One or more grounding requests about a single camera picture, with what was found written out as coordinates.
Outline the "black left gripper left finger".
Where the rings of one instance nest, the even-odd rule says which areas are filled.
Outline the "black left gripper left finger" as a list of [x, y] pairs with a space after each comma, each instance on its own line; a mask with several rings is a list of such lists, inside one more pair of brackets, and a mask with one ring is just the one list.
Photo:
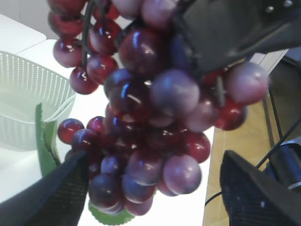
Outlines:
[[89, 186], [88, 156], [74, 154], [44, 178], [0, 205], [2, 226], [76, 226]]

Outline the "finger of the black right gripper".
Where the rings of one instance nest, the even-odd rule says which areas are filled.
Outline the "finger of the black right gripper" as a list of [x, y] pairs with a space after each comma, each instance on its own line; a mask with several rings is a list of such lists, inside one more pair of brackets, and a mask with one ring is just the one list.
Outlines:
[[301, 44], [298, 0], [182, 0], [173, 16], [193, 73]]

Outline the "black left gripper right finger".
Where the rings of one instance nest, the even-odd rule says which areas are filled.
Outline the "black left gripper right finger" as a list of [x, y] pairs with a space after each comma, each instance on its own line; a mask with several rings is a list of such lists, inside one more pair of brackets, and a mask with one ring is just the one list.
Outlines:
[[220, 185], [231, 226], [301, 224], [301, 196], [232, 150], [224, 152]]

